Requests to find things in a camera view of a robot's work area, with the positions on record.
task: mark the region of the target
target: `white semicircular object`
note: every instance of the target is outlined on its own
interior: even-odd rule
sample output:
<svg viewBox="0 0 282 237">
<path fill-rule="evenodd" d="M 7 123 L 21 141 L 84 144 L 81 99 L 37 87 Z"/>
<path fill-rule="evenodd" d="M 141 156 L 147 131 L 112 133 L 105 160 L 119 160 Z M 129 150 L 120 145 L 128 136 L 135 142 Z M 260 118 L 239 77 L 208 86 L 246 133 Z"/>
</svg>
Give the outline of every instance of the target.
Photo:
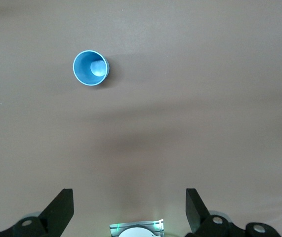
<svg viewBox="0 0 282 237">
<path fill-rule="evenodd" d="M 147 229 L 134 227 L 123 231 L 119 237 L 154 237 L 155 235 Z"/>
</svg>

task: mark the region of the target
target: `silver bolt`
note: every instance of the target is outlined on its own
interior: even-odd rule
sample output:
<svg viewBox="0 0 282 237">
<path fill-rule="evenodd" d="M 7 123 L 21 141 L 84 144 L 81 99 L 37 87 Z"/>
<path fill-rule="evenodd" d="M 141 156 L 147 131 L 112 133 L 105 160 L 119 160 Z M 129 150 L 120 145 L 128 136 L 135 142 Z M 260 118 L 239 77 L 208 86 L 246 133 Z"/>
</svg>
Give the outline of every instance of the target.
<svg viewBox="0 0 282 237">
<path fill-rule="evenodd" d="M 265 233 L 266 230 L 264 227 L 260 226 L 260 225 L 254 225 L 254 230 L 256 230 L 258 233 Z"/>
<path fill-rule="evenodd" d="M 216 216 L 213 218 L 213 222 L 220 225 L 223 223 L 223 220 L 220 217 Z"/>
<path fill-rule="evenodd" d="M 22 226 L 28 226 L 32 223 L 32 220 L 26 220 L 24 222 L 22 222 Z"/>
</svg>

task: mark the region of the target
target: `blue cup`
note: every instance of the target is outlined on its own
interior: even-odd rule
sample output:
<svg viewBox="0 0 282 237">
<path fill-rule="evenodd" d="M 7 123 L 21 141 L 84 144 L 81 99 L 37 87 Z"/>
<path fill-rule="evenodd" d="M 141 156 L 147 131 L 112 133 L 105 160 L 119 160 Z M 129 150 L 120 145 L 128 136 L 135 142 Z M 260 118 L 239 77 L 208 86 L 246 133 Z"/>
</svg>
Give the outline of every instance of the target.
<svg viewBox="0 0 282 237">
<path fill-rule="evenodd" d="M 74 75 L 84 85 L 100 84 L 109 74 L 109 70 L 107 59 L 93 50 L 83 51 L 74 59 Z"/>
</svg>

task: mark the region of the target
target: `black bracket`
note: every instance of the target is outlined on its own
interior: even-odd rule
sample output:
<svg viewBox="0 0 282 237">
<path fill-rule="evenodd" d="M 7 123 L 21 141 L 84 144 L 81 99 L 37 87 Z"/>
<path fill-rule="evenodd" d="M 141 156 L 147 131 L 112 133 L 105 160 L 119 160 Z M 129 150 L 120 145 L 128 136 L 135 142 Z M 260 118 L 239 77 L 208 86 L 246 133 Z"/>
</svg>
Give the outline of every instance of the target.
<svg viewBox="0 0 282 237">
<path fill-rule="evenodd" d="M 63 189 L 38 217 L 21 219 L 0 237 L 60 237 L 73 214 L 73 190 Z"/>
<path fill-rule="evenodd" d="M 281 237 L 263 223 L 248 223 L 243 230 L 222 216 L 211 215 L 196 189 L 186 190 L 186 215 L 192 233 L 185 237 Z"/>
</svg>

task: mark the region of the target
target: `plastic cup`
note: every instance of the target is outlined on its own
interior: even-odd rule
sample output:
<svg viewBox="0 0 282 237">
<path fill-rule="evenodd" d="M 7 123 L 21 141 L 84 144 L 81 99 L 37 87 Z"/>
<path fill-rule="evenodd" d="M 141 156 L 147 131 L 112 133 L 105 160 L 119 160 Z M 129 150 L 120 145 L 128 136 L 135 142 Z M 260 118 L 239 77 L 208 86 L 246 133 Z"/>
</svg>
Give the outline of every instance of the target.
<svg viewBox="0 0 282 237">
<path fill-rule="evenodd" d="M 109 74 L 109 63 L 100 53 L 86 50 L 74 59 L 74 75 L 84 85 L 98 85 Z"/>
</svg>

